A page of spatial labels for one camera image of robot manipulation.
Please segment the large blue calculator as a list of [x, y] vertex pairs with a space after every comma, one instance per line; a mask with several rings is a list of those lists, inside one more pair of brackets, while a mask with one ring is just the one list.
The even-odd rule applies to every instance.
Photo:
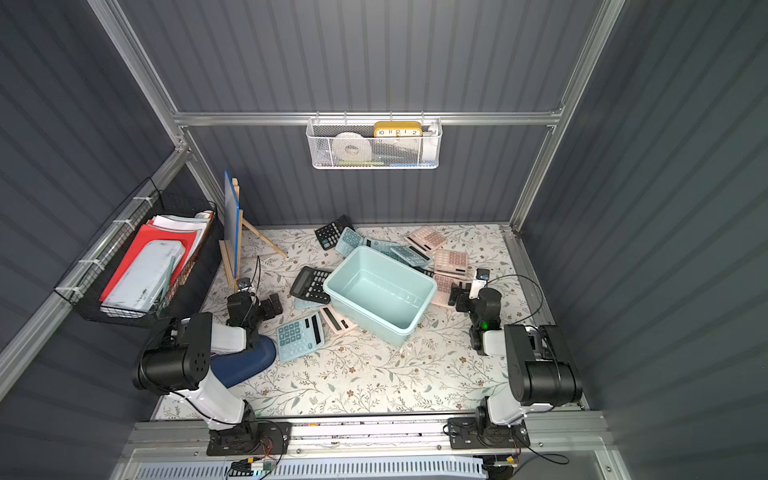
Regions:
[[318, 312], [294, 320], [277, 329], [277, 351], [287, 363], [316, 352], [325, 345], [323, 320]]

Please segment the mint green storage box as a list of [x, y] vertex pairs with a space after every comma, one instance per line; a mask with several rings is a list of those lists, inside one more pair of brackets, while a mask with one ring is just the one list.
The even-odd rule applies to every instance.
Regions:
[[370, 247], [353, 250], [324, 281], [331, 306], [394, 347], [415, 332], [436, 281]]

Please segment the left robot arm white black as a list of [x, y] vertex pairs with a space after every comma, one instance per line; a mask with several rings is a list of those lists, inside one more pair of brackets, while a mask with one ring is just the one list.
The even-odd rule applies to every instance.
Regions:
[[272, 366], [278, 356], [275, 342], [259, 333], [263, 312], [253, 294], [230, 295], [227, 312], [223, 324], [210, 312], [161, 322], [132, 373], [137, 389], [185, 401], [212, 432], [251, 426], [252, 408], [229, 389]]

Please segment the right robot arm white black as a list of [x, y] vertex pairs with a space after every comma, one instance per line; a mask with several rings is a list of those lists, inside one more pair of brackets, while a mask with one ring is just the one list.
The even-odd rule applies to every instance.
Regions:
[[454, 286], [449, 304], [469, 315], [475, 352], [506, 361], [507, 385], [484, 397], [476, 409], [481, 433], [581, 399], [583, 382], [559, 327], [503, 325], [501, 293], [489, 287]]

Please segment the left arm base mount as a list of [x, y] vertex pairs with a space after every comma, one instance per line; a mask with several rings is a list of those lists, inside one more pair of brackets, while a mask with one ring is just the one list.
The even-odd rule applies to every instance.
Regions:
[[206, 454], [218, 456], [283, 455], [292, 425], [266, 419], [246, 422], [226, 430], [210, 430]]

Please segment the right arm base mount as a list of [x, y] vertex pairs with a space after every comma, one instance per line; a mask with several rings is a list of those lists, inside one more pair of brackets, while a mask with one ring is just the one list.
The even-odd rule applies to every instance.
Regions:
[[452, 417], [443, 425], [454, 450], [522, 449], [530, 446], [525, 415], [518, 415], [510, 424], [497, 425], [479, 417]]

